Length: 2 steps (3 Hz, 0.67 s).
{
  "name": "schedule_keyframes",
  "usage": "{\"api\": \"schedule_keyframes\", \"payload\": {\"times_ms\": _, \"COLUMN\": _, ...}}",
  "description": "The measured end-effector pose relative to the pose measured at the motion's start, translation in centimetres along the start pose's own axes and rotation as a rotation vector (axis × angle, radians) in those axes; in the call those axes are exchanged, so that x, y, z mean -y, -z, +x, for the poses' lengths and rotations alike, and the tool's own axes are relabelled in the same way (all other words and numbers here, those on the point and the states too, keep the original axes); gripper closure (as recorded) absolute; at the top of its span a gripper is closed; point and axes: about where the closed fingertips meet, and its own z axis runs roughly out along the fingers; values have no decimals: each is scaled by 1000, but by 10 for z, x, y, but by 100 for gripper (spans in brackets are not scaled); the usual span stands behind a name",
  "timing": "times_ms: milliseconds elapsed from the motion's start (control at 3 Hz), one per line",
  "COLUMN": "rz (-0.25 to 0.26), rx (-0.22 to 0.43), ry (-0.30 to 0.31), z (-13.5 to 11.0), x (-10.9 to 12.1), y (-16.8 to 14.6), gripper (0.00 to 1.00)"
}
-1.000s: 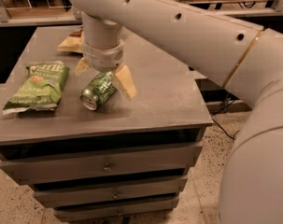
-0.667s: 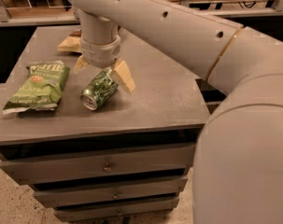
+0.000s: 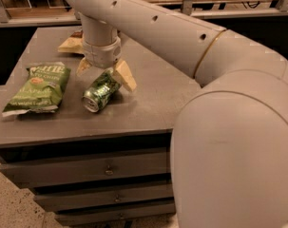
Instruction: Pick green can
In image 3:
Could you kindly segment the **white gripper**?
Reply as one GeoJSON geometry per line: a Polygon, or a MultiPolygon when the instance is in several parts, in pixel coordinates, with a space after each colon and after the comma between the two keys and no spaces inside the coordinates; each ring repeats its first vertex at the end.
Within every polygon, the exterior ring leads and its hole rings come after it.
{"type": "Polygon", "coordinates": [[[98,68],[114,67],[113,79],[129,92],[133,92],[136,89],[137,84],[127,62],[120,60],[122,54],[120,38],[117,38],[108,46],[94,46],[83,40],[83,52],[85,58],[80,61],[76,70],[78,77],[82,76],[91,66],[98,68]]]}

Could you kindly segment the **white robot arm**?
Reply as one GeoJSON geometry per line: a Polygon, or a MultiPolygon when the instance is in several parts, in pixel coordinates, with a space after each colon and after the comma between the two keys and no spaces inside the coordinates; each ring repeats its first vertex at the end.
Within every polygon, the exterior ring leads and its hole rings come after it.
{"type": "Polygon", "coordinates": [[[180,228],[288,228],[288,61],[142,0],[67,0],[197,81],[171,138],[180,228]]]}

